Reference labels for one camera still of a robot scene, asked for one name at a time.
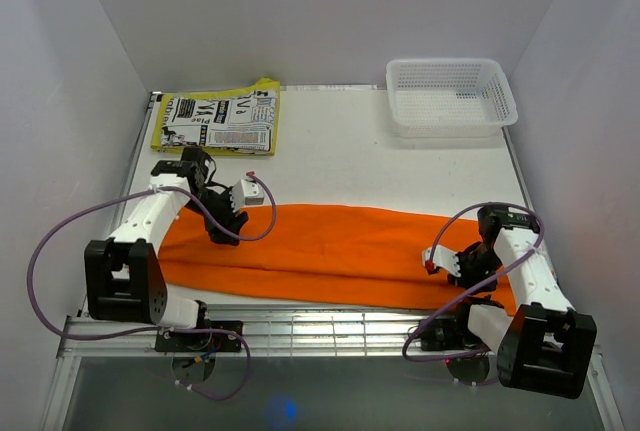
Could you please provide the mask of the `orange trousers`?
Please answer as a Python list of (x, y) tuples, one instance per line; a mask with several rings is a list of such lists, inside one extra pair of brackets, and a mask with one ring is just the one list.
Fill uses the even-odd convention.
[(338, 205), (249, 210), (243, 228), (262, 240), (210, 241), (202, 218), (184, 210), (158, 253), (166, 282), (253, 298), (389, 308), (438, 309), (460, 294), (443, 273), (427, 274), (421, 254), (446, 220), (440, 216)]

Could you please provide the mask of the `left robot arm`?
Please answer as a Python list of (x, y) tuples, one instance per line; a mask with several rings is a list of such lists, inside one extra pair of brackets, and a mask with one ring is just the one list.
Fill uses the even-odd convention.
[(236, 246), (248, 221), (242, 207), (262, 200), (256, 183), (241, 179), (220, 192), (210, 175), (215, 162), (202, 149), (187, 148), (179, 160), (160, 160), (150, 172), (150, 195), (105, 240), (92, 240), (84, 252), (88, 311), (95, 320), (131, 322), (177, 329), (190, 350), (205, 348), (212, 327), (200, 304), (169, 294), (157, 253), (183, 209), (215, 220), (204, 221), (212, 242)]

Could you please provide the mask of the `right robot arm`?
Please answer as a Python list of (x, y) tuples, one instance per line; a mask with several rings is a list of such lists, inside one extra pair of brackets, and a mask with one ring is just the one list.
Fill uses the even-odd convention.
[(592, 316), (575, 310), (540, 250), (543, 226), (531, 211), (482, 204), (479, 241), (454, 252), (439, 246), (436, 267), (470, 290), (467, 312), (451, 326), (464, 348), (484, 343), (509, 388), (578, 398), (597, 336)]

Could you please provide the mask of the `newspaper print yellow folded trousers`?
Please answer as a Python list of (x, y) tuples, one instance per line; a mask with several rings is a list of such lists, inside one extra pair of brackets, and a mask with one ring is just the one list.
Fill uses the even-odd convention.
[(201, 147), (211, 155), (275, 154), (281, 85), (263, 78), (231, 90), (166, 93), (158, 105), (151, 148), (180, 153)]

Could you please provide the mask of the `white perforated plastic basket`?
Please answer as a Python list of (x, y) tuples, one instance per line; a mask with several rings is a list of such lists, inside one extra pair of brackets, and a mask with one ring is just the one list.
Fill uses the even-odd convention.
[(491, 59), (395, 59), (386, 89), (403, 138), (486, 138), (518, 121), (507, 77)]

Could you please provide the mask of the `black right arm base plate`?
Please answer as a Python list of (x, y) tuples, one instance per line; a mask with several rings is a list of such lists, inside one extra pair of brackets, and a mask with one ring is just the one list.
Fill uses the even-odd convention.
[(419, 335), (422, 351), (467, 351), (479, 349), (480, 339), (465, 331), (452, 317), (438, 318)]

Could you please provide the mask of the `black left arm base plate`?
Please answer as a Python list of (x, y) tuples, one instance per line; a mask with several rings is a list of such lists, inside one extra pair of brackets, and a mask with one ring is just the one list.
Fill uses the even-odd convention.
[(156, 336), (154, 350), (164, 353), (205, 353), (208, 351), (234, 353), (241, 350), (241, 344), (236, 337), (243, 334), (244, 323), (239, 320), (206, 320), (206, 329), (218, 330), (218, 333), (177, 333), (164, 331)]

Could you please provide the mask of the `aluminium table edge rail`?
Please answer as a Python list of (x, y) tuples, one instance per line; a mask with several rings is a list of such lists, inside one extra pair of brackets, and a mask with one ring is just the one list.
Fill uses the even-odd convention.
[[(241, 321), (243, 337), (254, 358), (402, 357), (411, 331), (426, 314), (384, 308), (223, 305), (211, 306), (207, 317)], [(103, 335), (141, 327), (69, 318), (70, 334)], [(61, 340), (57, 357), (192, 356), (193, 352), (157, 353), (157, 332), (144, 331), (104, 341)]]

